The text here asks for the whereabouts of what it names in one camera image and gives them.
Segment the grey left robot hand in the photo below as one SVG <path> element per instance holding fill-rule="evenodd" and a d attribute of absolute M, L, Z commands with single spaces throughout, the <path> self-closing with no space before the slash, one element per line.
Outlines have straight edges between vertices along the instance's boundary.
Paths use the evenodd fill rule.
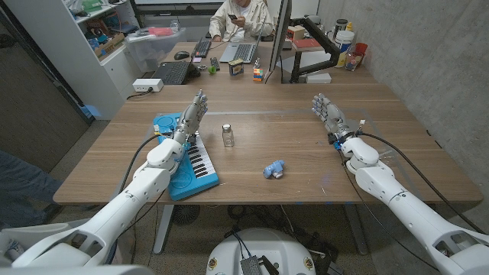
<path fill-rule="evenodd" d="M 207 97 L 200 89 L 193 101 L 181 113 L 176 130 L 173 132 L 173 139 L 180 144 L 185 143 L 189 136 L 199 129 L 199 124 L 207 110 Z"/>

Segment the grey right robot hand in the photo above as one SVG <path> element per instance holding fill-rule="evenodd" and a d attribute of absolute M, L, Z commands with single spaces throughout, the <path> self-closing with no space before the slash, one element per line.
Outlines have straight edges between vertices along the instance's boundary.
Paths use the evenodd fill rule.
<path fill-rule="evenodd" d="M 315 95 L 312 103 L 313 113 L 324 123 L 328 132 L 329 144 L 343 144 L 355 136 L 355 132 L 348 125 L 343 112 L 322 93 Z"/>

